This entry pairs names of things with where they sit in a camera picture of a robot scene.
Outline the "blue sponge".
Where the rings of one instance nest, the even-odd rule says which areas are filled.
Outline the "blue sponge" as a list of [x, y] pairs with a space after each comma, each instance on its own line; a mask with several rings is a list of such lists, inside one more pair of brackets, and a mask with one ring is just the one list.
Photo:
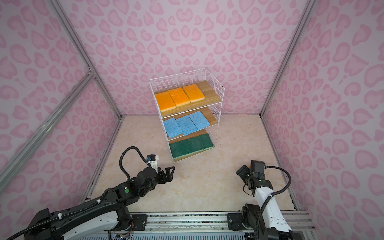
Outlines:
[[201, 111], [190, 114], [189, 118], [196, 126], [197, 131], [203, 130], [211, 125]]
[[178, 122], [178, 125], [180, 126], [181, 130], [183, 131], [184, 136], [197, 132], [197, 128], [191, 121], [189, 116], [181, 117], [179, 119], [176, 119], [176, 121]]
[[175, 118], [165, 120], [164, 127], [169, 139], [175, 138], [183, 133]]

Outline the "orange sponge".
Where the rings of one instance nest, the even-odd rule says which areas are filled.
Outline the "orange sponge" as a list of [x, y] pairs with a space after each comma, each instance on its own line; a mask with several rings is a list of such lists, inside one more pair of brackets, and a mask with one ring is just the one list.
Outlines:
[[196, 103], [199, 101], [203, 101], [205, 99], [205, 95], [199, 89], [197, 84], [184, 86], [183, 90], [186, 93], [191, 103]]
[[177, 108], [186, 106], [191, 103], [189, 97], [182, 88], [168, 90], [168, 93], [170, 94]]
[[155, 94], [155, 98], [157, 100], [161, 113], [164, 113], [176, 108], [176, 104], [174, 103], [169, 92]]

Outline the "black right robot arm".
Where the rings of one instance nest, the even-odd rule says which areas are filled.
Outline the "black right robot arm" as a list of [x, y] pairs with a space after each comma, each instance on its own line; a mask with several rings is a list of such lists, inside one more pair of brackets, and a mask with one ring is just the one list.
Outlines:
[[[266, 179], [266, 169], [282, 171], [287, 175], [288, 183], [281, 190], [273, 190], [272, 183]], [[263, 161], [252, 160], [249, 167], [241, 166], [236, 174], [244, 182], [243, 188], [251, 191], [248, 195], [255, 198], [258, 204], [245, 204], [240, 214], [227, 214], [229, 230], [251, 229], [254, 240], [301, 240], [302, 236], [289, 226], [275, 199], [291, 185], [289, 172], [280, 167], [267, 166]]]

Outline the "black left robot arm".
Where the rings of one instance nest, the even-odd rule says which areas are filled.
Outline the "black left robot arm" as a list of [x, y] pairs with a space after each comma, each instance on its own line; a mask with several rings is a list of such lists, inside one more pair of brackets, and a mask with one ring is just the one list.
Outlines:
[[[146, 168], [136, 177], [131, 177], [123, 166], [124, 156], [130, 150], [135, 150], [146, 164]], [[154, 190], [158, 184], [170, 183], [173, 180], [175, 167], [162, 170], [158, 167], [158, 159], [157, 155], [144, 157], [135, 146], [128, 147], [119, 158], [120, 170], [127, 178], [125, 182], [108, 188], [101, 196], [75, 207], [53, 213], [48, 209], [41, 210], [27, 228], [9, 238], [75, 240], [100, 231], [133, 231], [136, 221], [128, 206]]]

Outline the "green sponge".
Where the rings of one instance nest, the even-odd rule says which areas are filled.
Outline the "green sponge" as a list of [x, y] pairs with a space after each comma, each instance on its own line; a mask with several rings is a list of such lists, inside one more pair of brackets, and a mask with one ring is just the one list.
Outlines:
[[215, 147], [209, 134], [200, 135], [199, 138], [200, 138], [200, 141], [202, 143], [202, 147], [203, 147], [204, 151], [210, 150], [210, 149]]
[[183, 141], [180, 141], [180, 147], [182, 156], [188, 156], [194, 153], [194, 148], [191, 144], [190, 139], [185, 139]]
[[170, 144], [170, 149], [174, 160], [182, 158], [188, 153], [183, 141]]
[[199, 153], [204, 150], [203, 144], [199, 136], [190, 138], [189, 140], [192, 146], [192, 153]]

